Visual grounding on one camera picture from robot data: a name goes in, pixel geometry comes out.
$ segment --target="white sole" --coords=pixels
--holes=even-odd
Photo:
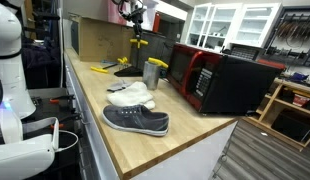
[[[165,136],[168,132],[168,128],[165,131],[152,131],[152,130],[147,130],[147,129],[135,129],[135,128],[124,128],[117,126],[116,124],[113,124],[111,121],[109,121],[106,116],[104,115],[104,112],[102,112],[104,121],[106,124],[111,126],[114,129],[121,130],[121,131],[127,131],[127,132],[137,132],[137,133],[143,133],[143,134],[148,134],[152,136]]]

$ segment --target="shoe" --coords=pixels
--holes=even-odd
[[[118,107],[106,106],[103,110],[105,122],[114,129],[165,136],[168,131],[168,114],[151,112],[143,105]]]

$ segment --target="blue light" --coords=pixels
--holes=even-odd
[[[9,102],[4,102],[5,109],[12,110],[11,104]]]

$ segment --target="metal cup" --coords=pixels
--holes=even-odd
[[[161,66],[146,61],[144,64],[143,82],[148,90],[157,89]]]

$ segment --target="red microwave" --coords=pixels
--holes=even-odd
[[[173,47],[167,79],[201,113],[256,111],[281,70],[183,44]]]

